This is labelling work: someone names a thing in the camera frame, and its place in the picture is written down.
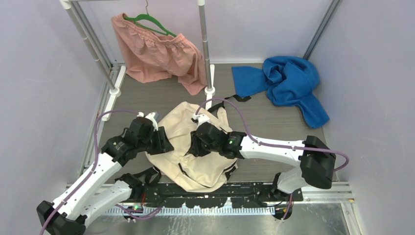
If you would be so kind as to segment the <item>cream canvas backpack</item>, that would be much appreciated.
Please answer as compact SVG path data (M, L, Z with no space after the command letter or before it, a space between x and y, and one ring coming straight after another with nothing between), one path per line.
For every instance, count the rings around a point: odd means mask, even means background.
M191 118L198 108L199 105L184 101L159 122L174 150L158 155L146 154L153 166L136 173L135 177L144 177L150 186L165 175L185 191L193 193L213 192L227 183L238 168L237 159L227 159L209 151L193 136L197 125Z

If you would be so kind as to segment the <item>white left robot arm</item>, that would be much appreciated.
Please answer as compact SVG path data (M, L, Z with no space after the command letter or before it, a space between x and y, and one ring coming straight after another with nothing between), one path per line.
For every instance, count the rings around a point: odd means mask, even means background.
M160 154L174 148L163 127L158 126L158 113L136 118L121 135L109 138L101 149L95 150L93 164L52 202L42 201L36 208L42 225L40 234L82 235L101 214L116 204L129 200L137 202L143 195L143 183L138 176L123 174L101 193L103 184L138 153Z

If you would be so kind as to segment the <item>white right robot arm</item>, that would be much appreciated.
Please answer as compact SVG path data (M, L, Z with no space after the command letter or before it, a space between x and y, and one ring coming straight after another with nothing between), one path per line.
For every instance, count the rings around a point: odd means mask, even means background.
M305 186L332 187L336 154L315 136L303 141L271 140L245 132L226 132L214 126L207 115L193 114L191 119L197 129L191 132L189 151L196 157L215 152L227 159L263 159L291 165L293 169L275 176L271 190L278 201Z

